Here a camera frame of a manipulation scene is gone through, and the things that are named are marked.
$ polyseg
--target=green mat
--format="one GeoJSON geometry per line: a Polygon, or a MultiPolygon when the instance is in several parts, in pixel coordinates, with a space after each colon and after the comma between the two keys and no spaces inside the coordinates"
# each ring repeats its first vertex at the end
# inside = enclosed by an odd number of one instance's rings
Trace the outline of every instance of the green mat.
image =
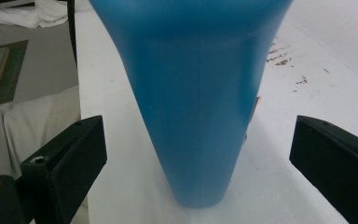
{"type": "Polygon", "coordinates": [[[0,104],[13,101],[27,45],[28,40],[23,40],[0,46],[0,48],[7,47],[10,50],[0,81],[0,104]]]}

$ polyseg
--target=white table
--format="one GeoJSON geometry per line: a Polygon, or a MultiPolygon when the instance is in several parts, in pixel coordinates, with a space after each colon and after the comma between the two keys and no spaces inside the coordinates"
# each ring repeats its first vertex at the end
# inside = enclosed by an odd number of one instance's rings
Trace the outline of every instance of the white table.
{"type": "Polygon", "coordinates": [[[297,115],[358,135],[358,0],[292,4],[226,197],[208,209],[173,199],[115,45],[87,0],[76,1],[76,41],[82,117],[103,115],[108,152],[89,192],[91,224],[347,223],[288,157],[297,115]]]}

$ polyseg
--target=white sheet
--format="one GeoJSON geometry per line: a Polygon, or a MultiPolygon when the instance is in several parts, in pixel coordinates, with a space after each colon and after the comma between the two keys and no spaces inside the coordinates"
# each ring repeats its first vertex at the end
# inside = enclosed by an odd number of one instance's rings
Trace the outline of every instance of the white sheet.
{"type": "MultiPolygon", "coordinates": [[[[18,178],[22,161],[78,120],[78,87],[17,105],[0,105],[0,175],[18,178]]],[[[72,221],[85,223],[89,223],[87,199],[72,221]]]]}
{"type": "Polygon", "coordinates": [[[0,9],[0,23],[28,28],[50,27],[67,21],[66,2],[34,0],[34,7],[0,9]]]}

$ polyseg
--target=white fabric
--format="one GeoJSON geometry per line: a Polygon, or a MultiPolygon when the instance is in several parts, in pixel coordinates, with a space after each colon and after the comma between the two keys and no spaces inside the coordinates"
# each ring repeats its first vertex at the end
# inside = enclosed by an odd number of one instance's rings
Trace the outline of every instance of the white fabric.
{"type": "Polygon", "coordinates": [[[0,125],[4,127],[0,135],[7,140],[10,170],[17,178],[21,175],[22,161],[80,120],[78,87],[17,105],[0,106],[0,116],[3,117],[0,125]]]}
{"type": "Polygon", "coordinates": [[[0,23],[28,28],[50,27],[67,21],[66,2],[34,0],[34,7],[0,9],[0,23]]]}
{"type": "MultiPolygon", "coordinates": [[[[78,120],[78,87],[17,105],[0,105],[0,175],[19,177],[22,161],[78,120]]],[[[89,223],[87,198],[71,223],[89,223]]]]}

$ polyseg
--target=blue plastic object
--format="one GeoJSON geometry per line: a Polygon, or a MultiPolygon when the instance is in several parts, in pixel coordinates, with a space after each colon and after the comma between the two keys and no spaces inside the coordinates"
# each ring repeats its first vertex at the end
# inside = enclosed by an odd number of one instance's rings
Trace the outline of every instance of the blue plastic object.
{"type": "Polygon", "coordinates": [[[219,203],[291,0],[91,0],[176,201],[219,203]]]}

